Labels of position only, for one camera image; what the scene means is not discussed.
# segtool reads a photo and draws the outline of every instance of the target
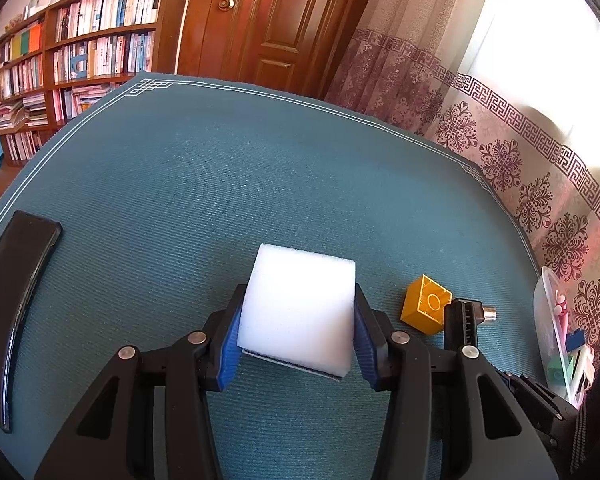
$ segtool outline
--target white foam block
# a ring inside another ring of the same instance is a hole
[[[246,352],[344,377],[351,368],[356,263],[262,244],[242,304]]]

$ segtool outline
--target blue mat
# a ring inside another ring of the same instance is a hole
[[[22,336],[1,449],[32,478],[113,352],[202,327],[248,280],[262,242],[355,260],[370,304],[395,326],[423,273],[493,304],[481,349],[540,378],[538,269],[477,175],[420,137],[322,102],[137,76],[56,134],[0,199],[0,233],[17,208],[64,227]],[[387,402],[357,364],[335,383],[243,357],[209,399],[224,477],[368,479]]]

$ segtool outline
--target door panel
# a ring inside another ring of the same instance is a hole
[[[320,97],[367,0],[204,1],[190,0],[178,73]]]

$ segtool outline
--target yellow toy brick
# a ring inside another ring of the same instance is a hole
[[[400,319],[427,335],[444,328],[445,306],[451,303],[451,292],[424,274],[407,288]]]

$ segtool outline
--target curtain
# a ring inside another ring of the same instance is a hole
[[[370,0],[328,102],[476,162],[600,351],[600,22],[584,0]]]

